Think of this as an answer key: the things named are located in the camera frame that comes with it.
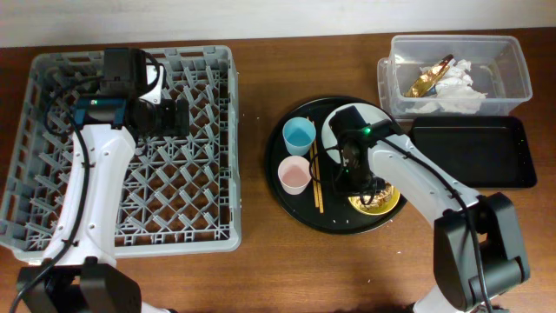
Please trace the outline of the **food scraps pile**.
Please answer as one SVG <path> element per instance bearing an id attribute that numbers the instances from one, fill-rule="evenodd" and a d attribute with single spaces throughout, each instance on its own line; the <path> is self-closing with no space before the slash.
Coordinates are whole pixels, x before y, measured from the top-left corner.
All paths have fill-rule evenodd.
<path id="1" fill-rule="evenodd" d="M 351 197 L 353 206 L 365 210 L 384 210 L 393 200 L 398 199 L 395 187 L 387 183 L 384 188 L 378 190 L 373 196 L 354 196 Z"/>

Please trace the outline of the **yellow plastic bowl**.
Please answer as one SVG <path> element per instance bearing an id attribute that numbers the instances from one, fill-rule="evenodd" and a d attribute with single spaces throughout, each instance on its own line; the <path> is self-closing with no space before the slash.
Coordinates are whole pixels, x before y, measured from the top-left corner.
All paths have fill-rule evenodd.
<path id="1" fill-rule="evenodd" d="M 400 199 L 400 192 L 390 183 L 385 183 L 384 188 L 375 192 L 373 199 L 369 195 L 363 198 L 350 196 L 348 201 L 355 210 L 364 215 L 379 216 L 393 210 Z"/>

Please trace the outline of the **pink plastic cup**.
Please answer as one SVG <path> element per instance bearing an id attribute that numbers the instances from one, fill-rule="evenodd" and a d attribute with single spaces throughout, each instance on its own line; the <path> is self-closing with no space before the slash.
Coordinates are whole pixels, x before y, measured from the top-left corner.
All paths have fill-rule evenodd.
<path id="1" fill-rule="evenodd" d="M 292 196 L 300 195 L 311 182 L 309 161 L 303 156 L 288 156 L 279 164 L 277 174 L 282 188 Z"/>

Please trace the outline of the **light blue plastic cup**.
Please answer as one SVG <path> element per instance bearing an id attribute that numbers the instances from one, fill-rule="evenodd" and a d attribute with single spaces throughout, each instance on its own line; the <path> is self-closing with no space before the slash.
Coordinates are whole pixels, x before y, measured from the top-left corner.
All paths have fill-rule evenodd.
<path id="1" fill-rule="evenodd" d="M 316 138 L 316 128 L 307 118 L 294 117 L 283 126 L 282 136 L 290 155 L 304 156 Z"/>

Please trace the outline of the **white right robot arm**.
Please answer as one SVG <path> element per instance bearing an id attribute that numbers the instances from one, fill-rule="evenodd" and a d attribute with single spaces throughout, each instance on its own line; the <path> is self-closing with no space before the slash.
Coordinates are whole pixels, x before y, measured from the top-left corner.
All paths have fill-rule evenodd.
<path id="1" fill-rule="evenodd" d="M 492 300 L 530 277 L 519 220 L 502 193 L 482 196 L 423 155 L 399 124 L 370 104 L 332 111 L 321 141 L 338 165 L 338 195 L 373 199 L 394 186 L 434 229 L 435 287 L 415 312 L 495 312 Z"/>

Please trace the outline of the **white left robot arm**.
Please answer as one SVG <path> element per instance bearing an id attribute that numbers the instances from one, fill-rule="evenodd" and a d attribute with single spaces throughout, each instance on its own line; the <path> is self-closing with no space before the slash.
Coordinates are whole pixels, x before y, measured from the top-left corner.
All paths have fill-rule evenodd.
<path id="1" fill-rule="evenodd" d="M 162 98 L 164 68 L 148 52 L 111 48 L 103 72 L 58 90 L 95 82 L 67 111 L 73 159 L 61 216 L 38 266 L 21 268 L 17 295 L 38 312 L 155 312 L 138 283 L 116 269 L 114 233 L 122 184 L 140 137 L 185 137 L 189 104 Z"/>

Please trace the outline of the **clear plastic waste bin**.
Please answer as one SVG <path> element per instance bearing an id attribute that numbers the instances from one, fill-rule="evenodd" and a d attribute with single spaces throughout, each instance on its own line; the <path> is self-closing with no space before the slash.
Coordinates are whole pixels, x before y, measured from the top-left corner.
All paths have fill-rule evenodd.
<path id="1" fill-rule="evenodd" d="M 475 114 L 411 114 L 405 109 L 433 101 L 431 90 L 424 97 L 404 97 L 417 78 L 447 55 L 454 61 L 472 63 L 472 88 L 486 93 Z M 377 66 L 381 108 L 398 120 L 424 116 L 507 116 L 533 96 L 526 60 L 519 41 L 510 36 L 404 35 L 392 39 L 390 55 Z"/>

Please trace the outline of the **left wooden chopstick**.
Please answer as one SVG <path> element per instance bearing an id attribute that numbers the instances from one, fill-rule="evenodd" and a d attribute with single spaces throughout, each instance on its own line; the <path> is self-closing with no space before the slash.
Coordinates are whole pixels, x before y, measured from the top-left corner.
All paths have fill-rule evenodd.
<path id="1" fill-rule="evenodd" d="M 310 121 L 310 122 L 313 124 L 313 126 L 314 126 L 314 122 L 313 122 L 309 117 L 307 117 L 307 120 Z M 316 177 L 316 174 L 315 174 L 315 170 L 316 170 L 316 161 L 315 161 L 315 159 L 314 159 L 315 153 L 316 153 L 316 132 L 315 132 L 315 139 L 314 139 L 314 141 L 313 141 L 313 143 L 312 143 L 312 145 L 311 145 L 310 153 L 309 153 L 309 155 L 310 155 L 310 157 L 311 157 L 311 160 L 314 161 L 314 162 L 313 162 L 314 168 L 313 168 L 313 172 L 312 172 L 312 173 L 314 174 L 314 177 Z M 315 207 L 316 207 L 318 210 L 320 210 L 321 204 L 320 204 L 320 200 L 319 200 L 319 196 L 318 196 L 318 182 L 316 182 L 316 181 L 313 179 L 313 180 L 312 180 L 312 184 L 313 184 L 313 193 L 314 193 L 314 205 L 315 205 Z"/>

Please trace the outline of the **wooden chopstick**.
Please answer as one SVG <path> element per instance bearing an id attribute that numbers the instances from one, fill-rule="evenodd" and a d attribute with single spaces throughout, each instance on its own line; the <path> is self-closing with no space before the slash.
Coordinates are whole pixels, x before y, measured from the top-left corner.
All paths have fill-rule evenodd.
<path id="1" fill-rule="evenodd" d="M 311 157 L 313 159 L 313 173 L 314 173 L 314 202 L 315 206 L 318 208 L 319 213 L 324 213 L 322 189 L 320 183 L 320 170 L 319 170 L 319 159 L 318 159 L 318 145 L 317 139 L 314 140 L 311 148 Z"/>
<path id="2" fill-rule="evenodd" d="M 314 122 L 313 122 L 309 117 L 307 117 L 307 120 L 310 121 L 310 122 L 313 124 L 313 126 L 314 126 Z M 309 153 L 309 155 L 310 155 L 310 157 L 311 157 L 311 160 L 314 161 L 314 162 L 313 162 L 314 168 L 313 168 L 313 172 L 312 172 L 312 173 L 314 174 L 314 177 L 316 177 L 316 174 L 315 174 L 315 170 L 316 170 L 316 161 L 315 161 L 315 159 L 314 159 L 315 153 L 316 153 L 316 132 L 315 132 L 315 139 L 314 139 L 314 141 L 313 141 L 313 143 L 312 143 L 312 145 L 311 145 L 310 153 Z M 313 184 L 313 193 L 314 193 L 314 205 L 315 205 L 315 207 L 316 207 L 318 210 L 320 210 L 321 204 L 320 204 L 320 200 L 319 200 L 319 196 L 318 196 L 318 182 L 316 182 L 316 181 L 313 179 L 313 180 L 312 180 L 312 184 Z"/>

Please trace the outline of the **round black tray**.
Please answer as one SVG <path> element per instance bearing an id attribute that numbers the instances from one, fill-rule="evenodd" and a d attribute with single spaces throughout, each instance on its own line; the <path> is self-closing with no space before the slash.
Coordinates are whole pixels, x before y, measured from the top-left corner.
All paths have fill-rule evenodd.
<path id="1" fill-rule="evenodd" d="M 281 186 L 278 168 L 282 160 L 289 156 L 283 139 L 282 130 L 287 121 L 294 117 L 307 117 L 321 130 L 326 117 L 342 105 L 370 102 L 356 97 L 323 97 L 304 103 L 281 118 L 267 140 L 265 153 L 265 173 L 269 188 L 280 206 L 300 223 L 315 230 L 336 235 L 357 234 L 377 229 L 389 222 L 406 205 L 407 199 L 400 197 L 397 204 L 387 213 L 366 215 L 357 211 L 345 196 L 337 196 L 331 185 L 321 186 L 324 208 L 314 204 L 314 186 L 308 187 L 299 195 L 289 195 Z"/>

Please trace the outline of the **right wooden chopstick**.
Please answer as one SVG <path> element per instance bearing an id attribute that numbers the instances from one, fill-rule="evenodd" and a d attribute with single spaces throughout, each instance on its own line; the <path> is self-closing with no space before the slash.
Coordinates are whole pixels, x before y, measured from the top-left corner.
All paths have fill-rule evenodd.
<path id="1" fill-rule="evenodd" d="M 320 183 L 320 170 L 319 170 L 319 159 L 318 159 L 318 145 L 317 139 L 314 140 L 311 148 L 311 157 L 313 159 L 313 173 L 314 173 L 314 202 L 315 206 L 318 208 L 319 213 L 324 213 L 322 189 Z"/>

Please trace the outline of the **grey round plate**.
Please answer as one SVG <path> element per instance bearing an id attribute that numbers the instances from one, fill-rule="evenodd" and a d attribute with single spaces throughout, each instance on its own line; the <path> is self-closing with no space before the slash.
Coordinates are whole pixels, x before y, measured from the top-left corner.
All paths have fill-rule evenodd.
<path id="1" fill-rule="evenodd" d="M 332 110 L 326 117 L 321 126 L 321 143 L 322 146 L 327 149 L 333 147 L 337 144 L 337 140 L 335 134 L 333 133 L 329 122 L 335 116 L 338 111 L 348 109 L 350 107 L 355 107 L 358 113 L 361 115 L 362 119 L 365 121 L 365 124 L 375 124 L 385 121 L 392 121 L 392 118 L 381 108 L 376 107 L 372 104 L 366 103 L 348 103 L 344 104 L 337 109 Z"/>

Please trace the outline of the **gold foil wrapper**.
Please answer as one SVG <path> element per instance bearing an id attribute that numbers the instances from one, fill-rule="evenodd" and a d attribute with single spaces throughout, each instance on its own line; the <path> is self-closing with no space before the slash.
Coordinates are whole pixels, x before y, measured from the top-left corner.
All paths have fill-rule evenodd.
<path id="1" fill-rule="evenodd" d="M 453 64 L 453 55 L 447 55 L 437 64 L 430 67 L 422 73 L 411 87 L 403 94 L 404 97 L 424 97 L 438 81 L 443 78 L 451 65 Z"/>

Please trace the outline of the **crumpled white tissue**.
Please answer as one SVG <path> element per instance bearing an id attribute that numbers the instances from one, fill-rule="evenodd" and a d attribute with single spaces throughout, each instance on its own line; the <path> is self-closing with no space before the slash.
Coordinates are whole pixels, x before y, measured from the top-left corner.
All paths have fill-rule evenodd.
<path id="1" fill-rule="evenodd" d="M 465 59 L 451 61 L 447 73 L 435 84 L 431 90 L 428 103 L 417 103 L 405 109 L 406 113 L 456 113 L 475 114 L 480 110 L 481 100 L 486 98 L 486 93 L 481 93 L 472 88 L 473 79 L 469 72 L 472 63 Z"/>

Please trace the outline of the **black rectangular tray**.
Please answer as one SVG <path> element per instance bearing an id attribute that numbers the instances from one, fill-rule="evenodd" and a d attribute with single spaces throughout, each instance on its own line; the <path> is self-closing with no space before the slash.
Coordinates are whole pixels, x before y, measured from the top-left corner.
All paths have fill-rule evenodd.
<path id="1" fill-rule="evenodd" d="M 537 183 L 525 128 L 516 117 L 418 117 L 409 136 L 468 187 L 525 189 Z"/>

